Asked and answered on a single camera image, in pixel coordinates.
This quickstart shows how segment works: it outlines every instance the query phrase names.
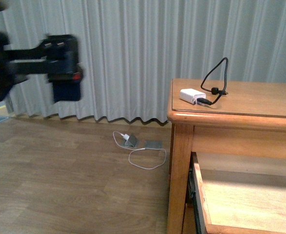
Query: table top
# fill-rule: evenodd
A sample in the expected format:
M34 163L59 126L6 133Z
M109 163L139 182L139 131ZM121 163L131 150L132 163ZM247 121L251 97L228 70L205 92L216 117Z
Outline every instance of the table top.
M168 119L207 125L247 128L279 128L286 130L286 83L228 81L226 91L214 105L193 105L180 99L181 89L192 88L207 94L214 101L217 95L200 88L202 80L172 80L168 103ZM221 80L207 80L204 87L222 89Z

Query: charging cable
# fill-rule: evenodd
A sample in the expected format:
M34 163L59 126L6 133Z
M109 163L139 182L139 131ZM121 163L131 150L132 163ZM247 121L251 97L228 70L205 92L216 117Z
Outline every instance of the charging cable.
M203 87L203 84L205 83L206 79L208 78L208 76L218 67L221 65L221 63L225 61L226 64L225 64L225 71L224 71L224 87L222 90L219 90L219 88L217 87L213 87L211 90L209 89L206 89ZM214 103L216 103L218 101L218 99L220 99L220 97L222 95L227 95L228 92L226 92L226 86L227 86L227 68L229 66L229 59L227 57L224 57L207 75L206 77L203 79L202 83L201 83L201 88L205 91L208 91L210 93L212 93L213 95L219 95L213 102L212 101L209 101L208 99L205 99L205 98L197 98L197 101L200 102L200 103L203 103L203 104L207 104L207 105L213 105Z
M162 165L166 162L166 159L167 159L167 151L166 151L165 149L140 148L140 149L135 149L135 150L133 150L133 149L124 147L124 146L122 146L122 145L119 145L118 142L117 142L117 140L116 140L116 138L115 138L115 135L114 135L115 133L119 133L120 135L122 135L123 139L125 139L125 140L128 140L130 136L129 136L128 134L122 134L122 133L117 132L117 131L114 131L114 132L113 132L114 141L115 141L115 143L117 144L117 146L119 146L120 148L126 149L126 150L131 150L131 152L129 153L129 163L132 164L133 166L139 167L139 168L142 168L142 169L145 169L145 170L152 170L152 169L155 169L155 168L157 168L157 167L162 166ZM157 165L157 166L155 166L155 167L151 167L151 168L142 167L142 166L139 166L139 165L137 165L137 164L135 164L135 163L132 163L132 162L131 162L131 154L134 153L134 152L136 152L136 151L140 151L140 150L159 150L159 151L163 151L164 154L165 154L163 163L161 163L161 164L159 164L159 165Z

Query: curtain pleat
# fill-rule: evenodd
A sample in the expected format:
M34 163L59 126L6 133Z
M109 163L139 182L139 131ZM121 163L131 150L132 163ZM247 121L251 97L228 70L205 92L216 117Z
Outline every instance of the curtain pleat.
M203 78L225 56L228 80L286 82L286 0L15 0L0 31L11 49L79 40L82 100L53 103L45 75L30 75L8 97L17 115L165 122L170 80Z

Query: table leg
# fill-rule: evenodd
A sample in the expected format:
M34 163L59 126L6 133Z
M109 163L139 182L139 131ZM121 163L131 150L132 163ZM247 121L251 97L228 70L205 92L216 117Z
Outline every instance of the table leg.
M171 128L171 144L170 144L170 160L169 160L169 183L171 182L173 144L174 144L174 131L175 131L175 124L172 123L172 128Z
M183 228L193 126L176 124L171 167L168 234L181 234Z

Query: wooden table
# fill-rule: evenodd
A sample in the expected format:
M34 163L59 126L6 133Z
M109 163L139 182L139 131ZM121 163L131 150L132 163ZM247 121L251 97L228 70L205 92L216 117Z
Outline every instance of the wooden table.
M229 81L229 95L212 106L192 105L179 98L181 89L201 90L200 84L201 80L195 79L172 80L168 103L168 119L172 122L168 234L182 233L192 152L231 155L234 160L235 156L237 159L247 156L250 160L268 157L275 160L276 165L281 163L279 160L282 163L286 160L285 83ZM207 88L223 88L222 85L223 81L217 80L205 83ZM207 93L207 99L213 101L215 98ZM206 206L205 194L199 192L199 201L201 199L201 205ZM210 217L204 217L202 230L206 233L272 233L265 229L254 231L254 227L237 229L214 225L209 221Z

